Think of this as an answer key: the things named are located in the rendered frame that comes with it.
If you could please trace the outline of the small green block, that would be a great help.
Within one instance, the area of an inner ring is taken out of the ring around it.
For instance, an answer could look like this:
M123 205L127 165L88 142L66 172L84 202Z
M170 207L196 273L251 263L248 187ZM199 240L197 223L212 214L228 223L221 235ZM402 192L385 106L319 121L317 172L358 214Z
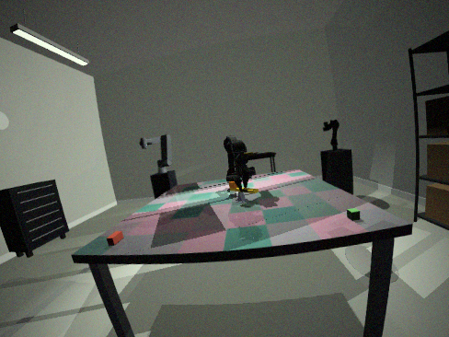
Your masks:
M360 219L360 210L355 208L347 209L347 217L350 220Z

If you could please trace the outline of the orange block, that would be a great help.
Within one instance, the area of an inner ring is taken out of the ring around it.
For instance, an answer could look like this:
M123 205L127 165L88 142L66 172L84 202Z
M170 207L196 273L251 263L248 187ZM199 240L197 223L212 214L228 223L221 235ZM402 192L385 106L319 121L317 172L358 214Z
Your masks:
M124 236L122 235L121 231L115 231L112 235L109 235L109 237L107 237L107 241L109 245L115 245L123 238Z

